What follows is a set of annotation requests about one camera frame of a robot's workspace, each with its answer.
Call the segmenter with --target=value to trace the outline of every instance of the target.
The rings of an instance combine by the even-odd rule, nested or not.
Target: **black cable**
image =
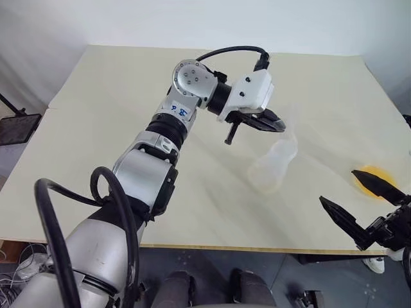
[[[63,305],[65,308],[81,308],[69,252],[67,251],[63,233],[58,225],[48,189],[62,193],[64,196],[71,194],[67,194],[67,189],[64,189],[62,186],[47,178],[37,180],[34,185],[37,210],[40,215],[47,243],[49,244]]]
[[[124,290],[122,307],[133,307],[134,299],[137,294],[139,246],[134,215],[128,202],[128,197],[114,173],[106,167],[97,167],[93,171],[90,179],[90,190],[95,201],[80,196],[79,194],[76,194],[46,178],[37,180],[37,182],[35,183],[35,199],[37,210],[39,211],[43,230],[49,244],[50,254],[51,258],[53,259],[58,286],[62,295],[64,307],[66,308],[80,308],[81,303],[76,282],[74,280],[73,268],[71,266],[66,242],[64,241],[62,231],[60,229],[60,226],[58,225],[57,217],[50,200],[48,189],[52,189],[76,201],[101,207],[107,200],[101,198],[98,192],[98,179],[100,176],[103,176],[109,184],[110,196],[112,196],[114,203],[119,208],[123,228],[126,233],[128,266],[127,281]]]
[[[118,206],[123,228],[126,233],[127,242],[127,281],[124,290],[124,299],[122,307],[133,307],[134,298],[137,294],[137,282],[139,276],[139,242],[137,238],[137,227],[134,221],[134,215],[128,202],[127,195],[125,194],[120,182],[114,173],[106,167],[97,167],[90,179],[90,190],[94,199],[103,204],[104,200],[98,193],[98,179],[103,176],[109,184],[109,189],[114,198],[116,205]]]
[[[196,60],[202,61],[211,56],[219,55],[220,53],[229,53],[231,51],[255,51],[257,53],[261,53],[262,55],[267,53],[263,48],[256,46],[233,46],[210,51],[209,53],[206,53],[205,55],[198,57]]]
[[[405,274],[405,280],[407,281],[408,287],[410,288],[411,291],[411,260],[410,260],[410,254],[411,254],[411,247],[409,245],[404,247],[404,252],[403,252],[403,267],[404,267],[404,274]]]

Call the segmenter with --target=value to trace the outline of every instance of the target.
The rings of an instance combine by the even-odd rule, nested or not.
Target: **black connector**
[[[254,72],[260,71],[262,69],[267,69],[269,65],[270,65],[270,55],[268,53],[262,53],[256,65],[254,66]]]

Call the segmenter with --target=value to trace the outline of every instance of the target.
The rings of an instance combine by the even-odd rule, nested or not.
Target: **yellow stain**
[[[378,167],[374,167],[374,166],[363,166],[361,169],[359,169],[360,171],[365,171],[368,173],[371,173],[372,175],[376,175],[379,178],[382,178],[383,180],[386,180],[389,184],[393,185],[393,186],[397,186],[396,181],[394,180],[394,178],[385,170],[382,170],[381,168]],[[355,179],[355,185],[358,186],[358,188],[361,189],[361,191],[373,198],[377,198],[377,199],[383,199],[382,197],[378,197],[375,194],[373,194],[372,192],[370,192],[368,189],[366,189],[359,180],[357,180],[357,178]]]

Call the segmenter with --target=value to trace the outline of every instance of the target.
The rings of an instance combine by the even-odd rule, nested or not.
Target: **dark pants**
[[[275,302],[270,289],[259,276],[241,272],[238,290],[241,304],[271,305]],[[185,271],[175,271],[162,283],[152,308],[186,308],[190,305],[192,278]]]

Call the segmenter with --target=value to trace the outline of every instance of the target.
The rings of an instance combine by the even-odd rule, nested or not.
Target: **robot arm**
[[[255,71],[232,86],[225,84],[226,75],[211,72],[198,60],[183,60],[174,68],[165,99],[113,168],[133,212],[138,243],[146,223],[166,210],[178,175],[175,167],[180,150],[197,108],[206,108],[217,120],[232,123],[227,144],[240,123],[258,130],[284,131],[282,120],[266,109],[273,91],[267,66],[265,53]],[[126,286],[128,269],[126,233],[116,207],[105,205],[82,221],[66,239],[66,246],[82,307],[114,305]],[[52,258],[46,263],[48,270],[32,278],[12,307],[67,306],[52,270]]]

